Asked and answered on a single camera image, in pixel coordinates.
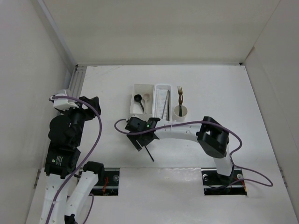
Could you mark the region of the black spoon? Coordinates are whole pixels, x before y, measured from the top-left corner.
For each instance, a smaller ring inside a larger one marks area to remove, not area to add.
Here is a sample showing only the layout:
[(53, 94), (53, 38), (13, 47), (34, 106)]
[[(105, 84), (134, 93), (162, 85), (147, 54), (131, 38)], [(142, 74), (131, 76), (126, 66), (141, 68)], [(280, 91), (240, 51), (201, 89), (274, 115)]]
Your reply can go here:
[(140, 94), (134, 95), (134, 101), (140, 105), (142, 111), (144, 112), (144, 106), (142, 104), (142, 96)]

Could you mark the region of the cream wooden spoon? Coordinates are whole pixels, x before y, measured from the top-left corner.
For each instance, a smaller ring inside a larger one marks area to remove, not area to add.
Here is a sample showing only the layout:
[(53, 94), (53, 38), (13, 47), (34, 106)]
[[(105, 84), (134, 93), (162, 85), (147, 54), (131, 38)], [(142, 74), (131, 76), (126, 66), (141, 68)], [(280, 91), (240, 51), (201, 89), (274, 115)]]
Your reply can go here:
[(149, 109), (150, 95), (145, 93), (142, 98), (144, 100), (144, 113), (147, 114)]

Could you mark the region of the dark thin chopstick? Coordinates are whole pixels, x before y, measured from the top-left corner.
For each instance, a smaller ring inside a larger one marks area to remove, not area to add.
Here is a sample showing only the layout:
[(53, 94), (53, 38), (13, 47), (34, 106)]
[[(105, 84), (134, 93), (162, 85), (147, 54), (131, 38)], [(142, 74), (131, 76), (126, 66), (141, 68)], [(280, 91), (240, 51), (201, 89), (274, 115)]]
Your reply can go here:
[(150, 156), (151, 160), (153, 162), (155, 162), (155, 160), (154, 160), (153, 156), (151, 155), (151, 153), (149, 152), (148, 148), (146, 146), (144, 146), (144, 148), (146, 149), (146, 151), (147, 151), (148, 155)]

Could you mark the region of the brown wooden fork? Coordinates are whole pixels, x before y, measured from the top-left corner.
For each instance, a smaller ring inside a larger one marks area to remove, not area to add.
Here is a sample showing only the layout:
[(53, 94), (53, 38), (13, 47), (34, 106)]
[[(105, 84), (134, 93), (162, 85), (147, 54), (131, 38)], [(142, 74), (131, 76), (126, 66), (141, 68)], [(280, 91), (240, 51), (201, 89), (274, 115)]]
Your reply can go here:
[(182, 117), (183, 116), (183, 113), (182, 113), (183, 96), (182, 95), (179, 97), (178, 103), (179, 103), (179, 116)]

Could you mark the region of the gold fork black handle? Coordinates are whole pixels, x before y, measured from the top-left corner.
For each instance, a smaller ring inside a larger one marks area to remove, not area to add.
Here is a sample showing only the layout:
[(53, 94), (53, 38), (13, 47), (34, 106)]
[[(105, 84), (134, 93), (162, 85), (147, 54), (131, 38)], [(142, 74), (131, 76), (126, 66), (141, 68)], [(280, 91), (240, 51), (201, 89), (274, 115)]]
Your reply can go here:
[(182, 117), (182, 103), (183, 103), (183, 89), (181, 86), (178, 86), (178, 104), (179, 104), (179, 116)]

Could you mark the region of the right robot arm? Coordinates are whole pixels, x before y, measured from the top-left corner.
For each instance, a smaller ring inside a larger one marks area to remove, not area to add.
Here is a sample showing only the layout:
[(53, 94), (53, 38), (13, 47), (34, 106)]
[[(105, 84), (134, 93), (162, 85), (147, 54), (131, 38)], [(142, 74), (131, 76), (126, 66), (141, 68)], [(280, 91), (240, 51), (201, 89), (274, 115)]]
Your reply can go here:
[(149, 118), (147, 121), (131, 117), (125, 129), (127, 137), (134, 147), (140, 151), (153, 140), (181, 139), (199, 143), (203, 151), (214, 159), (216, 178), (226, 184), (234, 177), (234, 166), (229, 158), (229, 133), (219, 126), (211, 117), (205, 116), (204, 124), (183, 124), (160, 118)]

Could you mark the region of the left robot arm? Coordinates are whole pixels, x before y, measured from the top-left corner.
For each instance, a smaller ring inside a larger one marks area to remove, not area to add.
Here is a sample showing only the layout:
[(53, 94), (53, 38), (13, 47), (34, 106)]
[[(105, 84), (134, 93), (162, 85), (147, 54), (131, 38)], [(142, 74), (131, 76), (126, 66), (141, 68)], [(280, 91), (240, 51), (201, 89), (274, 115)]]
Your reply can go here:
[(50, 97), (60, 112), (50, 122), (50, 144), (44, 171), (45, 197), (40, 217), (41, 224), (75, 224), (83, 205), (95, 185), (103, 183), (102, 163), (78, 163), (84, 124), (100, 118), (99, 98), (74, 98), (65, 93)]

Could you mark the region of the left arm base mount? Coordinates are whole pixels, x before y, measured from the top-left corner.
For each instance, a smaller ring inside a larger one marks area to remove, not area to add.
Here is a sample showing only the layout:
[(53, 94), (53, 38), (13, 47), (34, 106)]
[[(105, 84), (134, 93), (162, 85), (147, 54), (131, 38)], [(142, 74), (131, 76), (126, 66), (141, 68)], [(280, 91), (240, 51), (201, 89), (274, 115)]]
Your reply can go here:
[(103, 179), (91, 190), (94, 196), (118, 196), (120, 182), (119, 168), (106, 168)]

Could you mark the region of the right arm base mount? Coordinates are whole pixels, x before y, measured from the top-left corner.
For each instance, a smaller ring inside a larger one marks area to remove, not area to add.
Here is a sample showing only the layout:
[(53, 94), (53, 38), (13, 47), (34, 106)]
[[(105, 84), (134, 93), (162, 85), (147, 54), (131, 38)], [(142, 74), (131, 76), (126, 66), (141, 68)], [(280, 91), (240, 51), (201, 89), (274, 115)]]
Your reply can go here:
[(218, 174), (216, 168), (202, 168), (201, 174), (203, 191), (206, 196), (247, 195), (240, 168), (235, 168), (231, 176)]

